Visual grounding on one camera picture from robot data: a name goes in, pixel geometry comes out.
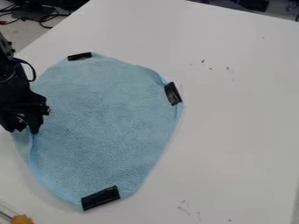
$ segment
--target table surface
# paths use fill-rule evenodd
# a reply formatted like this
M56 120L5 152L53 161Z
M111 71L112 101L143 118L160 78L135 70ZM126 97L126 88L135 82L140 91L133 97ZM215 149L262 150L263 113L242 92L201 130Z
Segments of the table surface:
M42 74L94 51L183 87L176 133L134 196L78 213L0 134L0 199L39 223L290 223L299 170L299 26L184 0L97 0L17 56Z

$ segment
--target cable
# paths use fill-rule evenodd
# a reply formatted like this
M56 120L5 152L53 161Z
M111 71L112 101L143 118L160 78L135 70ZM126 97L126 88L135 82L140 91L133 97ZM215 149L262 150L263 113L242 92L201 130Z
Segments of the cable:
M7 6L7 7L5 7L5 8L2 8L1 10L0 10L0 13L5 13L5 12L12 12L12 11L15 11L17 8L19 7L19 5L18 4L11 4L11 5L9 5L9 6Z
M44 17L42 17L39 21L38 21L38 23L42 26L42 27L44 27L44 28L46 28L46 29L52 29L53 27L52 26L47 26L47 25L44 25L43 23L45 23L45 22L48 22L48 21L50 21L50 20L52 20L52 19L55 19L56 17L68 17L68 16L70 16L71 14L72 14L72 12L69 10L68 12L68 14L62 14L62 13L59 13L59 11L55 8L55 7L53 7L53 9L54 9L54 12L56 13L56 14L50 14L50 15L47 15L47 16L44 16Z
M7 12L7 13L4 13L4 14L1 14L0 17L6 16L6 15L10 15L10 14L12 14L12 12ZM20 19L22 19L22 18L17 18L15 20L10 21L10 22L0 21L0 25L11 25L13 23L16 23Z

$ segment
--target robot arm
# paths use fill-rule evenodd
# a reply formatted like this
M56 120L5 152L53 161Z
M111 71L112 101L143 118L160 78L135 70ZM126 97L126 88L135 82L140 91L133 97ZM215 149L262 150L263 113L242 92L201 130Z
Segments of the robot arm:
M50 109L44 96L30 90L30 82L36 79L34 68L13 54L11 42L0 32L0 124L9 132L29 126L31 133L37 134ZM31 67L32 80L28 80L22 64Z

